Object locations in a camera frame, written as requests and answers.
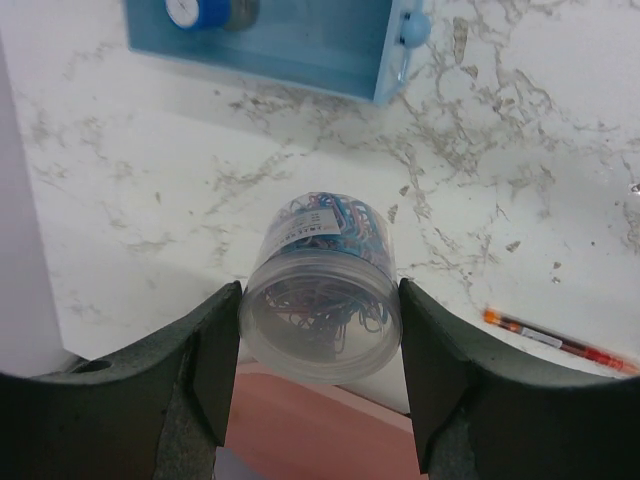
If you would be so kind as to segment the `clear small measuring cup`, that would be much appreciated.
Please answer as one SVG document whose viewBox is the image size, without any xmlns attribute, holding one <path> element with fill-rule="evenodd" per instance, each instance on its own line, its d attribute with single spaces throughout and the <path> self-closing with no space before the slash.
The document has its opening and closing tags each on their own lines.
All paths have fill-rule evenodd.
<svg viewBox="0 0 640 480">
<path fill-rule="evenodd" d="M 258 362 L 298 382 L 348 384 L 384 368 L 402 337 L 386 220 L 343 194 L 285 204 L 248 280 L 239 331 Z"/>
</svg>

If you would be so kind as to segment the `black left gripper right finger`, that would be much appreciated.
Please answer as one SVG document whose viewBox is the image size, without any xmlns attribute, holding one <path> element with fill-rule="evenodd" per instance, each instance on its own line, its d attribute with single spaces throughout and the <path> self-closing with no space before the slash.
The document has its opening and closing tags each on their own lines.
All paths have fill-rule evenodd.
<svg viewBox="0 0 640 480">
<path fill-rule="evenodd" d="M 402 357 L 431 479 L 635 479 L 639 382 L 572 370 L 472 326 L 409 280 Z"/>
</svg>

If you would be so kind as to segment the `red pen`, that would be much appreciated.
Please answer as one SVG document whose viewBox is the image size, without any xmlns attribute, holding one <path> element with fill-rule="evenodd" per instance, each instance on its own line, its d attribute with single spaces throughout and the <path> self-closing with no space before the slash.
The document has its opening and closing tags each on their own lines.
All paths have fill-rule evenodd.
<svg viewBox="0 0 640 480">
<path fill-rule="evenodd" d="M 591 361 L 603 367 L 629 375 L 638 375 L 639 366 L 621 355 L 588 345 L 558 333 L 533 326 L 515 317 L 491 308 L 483 312 L 485 323 L 510 331 L 514 334 L 548 345 L 557 350 Z"/>
</svg>

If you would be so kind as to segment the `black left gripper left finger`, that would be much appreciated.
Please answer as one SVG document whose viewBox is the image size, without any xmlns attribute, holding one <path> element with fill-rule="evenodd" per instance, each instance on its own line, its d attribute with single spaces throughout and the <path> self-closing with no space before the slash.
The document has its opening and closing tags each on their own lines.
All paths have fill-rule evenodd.
<svg viewBox="0 0 640 480">
<path fill-rule="evenodd" d="M 239 283 L 105 357 L 1 378 L 5 479 L 210 479 L 239 351 Z"/>
</svg>

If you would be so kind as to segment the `blue glue stick grey cap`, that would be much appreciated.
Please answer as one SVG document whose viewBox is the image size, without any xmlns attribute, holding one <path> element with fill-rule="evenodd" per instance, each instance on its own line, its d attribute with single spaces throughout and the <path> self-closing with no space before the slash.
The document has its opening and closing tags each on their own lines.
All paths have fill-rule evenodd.
<svg viewBox="0 0 640 480">
<path fill-rule="evenodd" d="M 245 30 L 260 11 L 257 0 L 165 0 L 164 6 L 172 23 L 186 31 Z"/>
</svg>

